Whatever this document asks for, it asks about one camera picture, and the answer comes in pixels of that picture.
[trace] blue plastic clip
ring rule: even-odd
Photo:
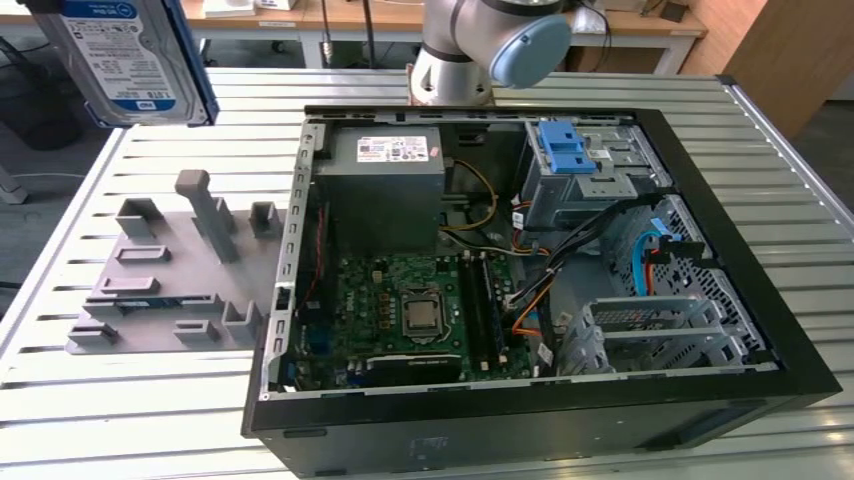
[[[594,173],[597,164],[588,158],[585,139],[570,122],[540,122],[540,139],[552,159],[553,173]]]

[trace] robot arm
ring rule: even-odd
[[[570,47],[562,0],[430,0],[422,51],[410,79],[422,105],[482,105],[492,80],[529,88]]]

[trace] green motherboard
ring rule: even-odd
[[[481,319],[488,327],[473,340],[472,307],[466,305],[466,286],[457,256],[386,256],[344,258],[338,268],[336,320],[322,334],[329,342],[325,355],[315,356],[314,378],[322,388],[362,386],[364,360],[396,355],[456,355],[462,359],[457,381],[528,378],[530,353],[525,341],[505,342],[506,329],[500,320],[500,304],[512,291],[508,260],[502,255],[478,259],[489,265],[493,315]],[[473,357],[472,342],[498,343],[489,364]]]

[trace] label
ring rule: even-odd
[[[141,43],[143,22],[130,3],[66,2],[61,17],[107,98],[131,111],[175,107],[158,56]]]
[[[525,214],[521,212],[513,212],[513,228],[517,230],[525,229]]]
[[[258,22],[259,27],[279,27],[294,28],[297,24],[294,22]]]
[[[295,0],[255,0],[255,5],[261,8],[274,8],[277,10],[290,10]]]
[[[700,37],[704,34],[700,30],[672,30],[670,35],[677,37]]]
[[[428,137],[362,137],[358,162],[426,162]]]
[[[592,160],[612,160],[612,152],[608,150],[588,150],[588,156]]]
[[[552,361],[556,358],[556,354],[552,353],[552,349],[546,346],[545,343],[540,344],[540,348],[537,349],[537,355],[540,356],[540,358],[542,358],[544,362],[546,362],[546,365],[552,367]]]

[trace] sticker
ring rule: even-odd
[[[592,160],[612,160],[612,152],[608,150],[588,150],[588,156]]]
[[[525,229],[525,214],[522,212],[513,212],[513,228],[517,230]]]
[[[360,162],[428,162],[428,137],[362,137]]]
[[[258,22],[259,27],[279,27],[294,28],[297,24],[294,22]]]
[[[158,56],[141,43],[134,5],[66,2],[61,18],[107,98],[126,110],[173,109],[175,94]]]
[[[537,355],[540,356],[540,358],[544,359],[544,362],[546,362],[546,365],[552,367],[552,361],[556,358],[556,354],[552,353],[552,349],[546,346],[545,343],[540,344],[540,348],[537,349]]]

